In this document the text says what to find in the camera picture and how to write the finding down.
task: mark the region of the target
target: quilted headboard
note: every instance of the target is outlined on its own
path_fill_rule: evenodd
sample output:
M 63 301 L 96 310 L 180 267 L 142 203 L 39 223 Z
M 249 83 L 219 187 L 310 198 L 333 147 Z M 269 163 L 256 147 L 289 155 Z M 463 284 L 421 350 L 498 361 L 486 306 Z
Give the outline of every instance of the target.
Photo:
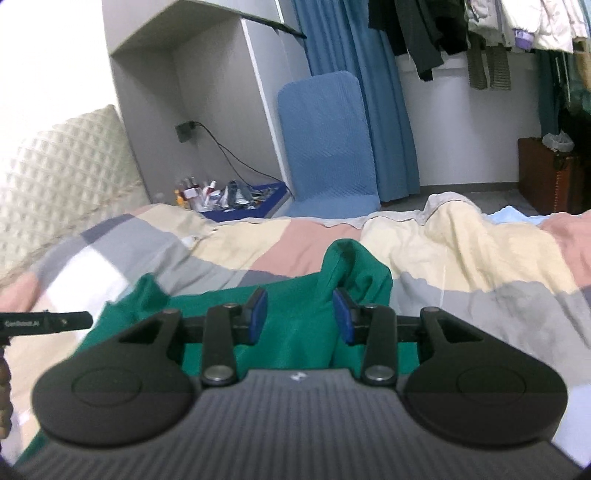
M 23 141 L 0 163 L 0 288 L 64 236 L 149 202 L 113 105 Z

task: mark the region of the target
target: brown wooden box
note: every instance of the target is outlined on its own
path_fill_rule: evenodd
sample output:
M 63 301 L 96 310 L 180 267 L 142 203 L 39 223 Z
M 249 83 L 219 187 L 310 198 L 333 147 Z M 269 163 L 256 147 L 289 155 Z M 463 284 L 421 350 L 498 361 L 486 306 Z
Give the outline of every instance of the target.
M 520 138 L 519 192 L 541 215 L 583 212 L 584 169 L 575 152 L 553 152 L 541 138 Z

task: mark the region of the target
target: gray wall baseboard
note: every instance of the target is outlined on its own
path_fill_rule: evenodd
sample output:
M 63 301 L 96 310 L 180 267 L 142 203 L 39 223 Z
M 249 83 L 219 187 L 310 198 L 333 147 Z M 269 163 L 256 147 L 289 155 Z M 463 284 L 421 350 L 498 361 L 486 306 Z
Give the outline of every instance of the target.
M 497 181 L 491 183 L 459 183 L 451 185 L 423 185 L 421 186 L 421 195 L 431 195 L 432 193 L 457 192 L 505 192 L 517 188 L 516 181 Z

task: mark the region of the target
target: green garment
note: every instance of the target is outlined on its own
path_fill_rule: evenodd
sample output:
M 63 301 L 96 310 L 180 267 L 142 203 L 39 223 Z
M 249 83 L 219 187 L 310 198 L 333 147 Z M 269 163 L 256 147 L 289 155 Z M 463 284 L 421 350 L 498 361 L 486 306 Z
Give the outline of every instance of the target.
M 320 272 L 264 287 L 269 303 L 260 340 L 255 346 L 235 347 L 241 377 L 251 368 L 335 367 L 350 368 L 355 375 L 359 374 L 364 347 L 349 347 L 340 339 L 332 293 L 335 288 L 344 287 L 357 303 L 388 305 L 392 277 L 385 265 L 361 244 L 353 240 L 337 240 L 326 251 Z M 203 315 L 209 307 L 218 304 L 244 303 L 255 289 L 256 286 L 241 287 L 197 296 L 169 297 L 151 275 L 145 275 L 130 295 L 105 307 L 97 326 L 86 336 L 78 351 L 101 343 L 162 309 L 180 309 L 186 317 Z M 183 371 L 195 375 L 199 373 L 200 365 L 201 344 L 187 345 Z M 406 344 L 399 350 L 399 365 L 401 373 L 410 372 L 418 365 L 413 344 Z M 40 436 L 33 442 L 35 447 L 39 445 Z M 26 455 L 30 455 L 33 443 Z

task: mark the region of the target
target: floor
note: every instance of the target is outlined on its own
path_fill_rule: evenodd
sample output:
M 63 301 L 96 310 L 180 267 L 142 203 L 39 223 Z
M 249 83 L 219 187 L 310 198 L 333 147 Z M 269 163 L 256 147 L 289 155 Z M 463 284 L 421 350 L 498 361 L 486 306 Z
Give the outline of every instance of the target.
M 517 190 L 504 192 L 474 192 L 463 193 L 482 210 L 482 213 L 491 214 L 498 212 L 503 207 L 511 205 L 527 216 L 537 215 L 538 212 L 527 202 Z M 411 195 L 405 199 L 395 200 L 382 210 L 391 212 L 406 212 L 408 210 L 422 210 L 429 195 Z

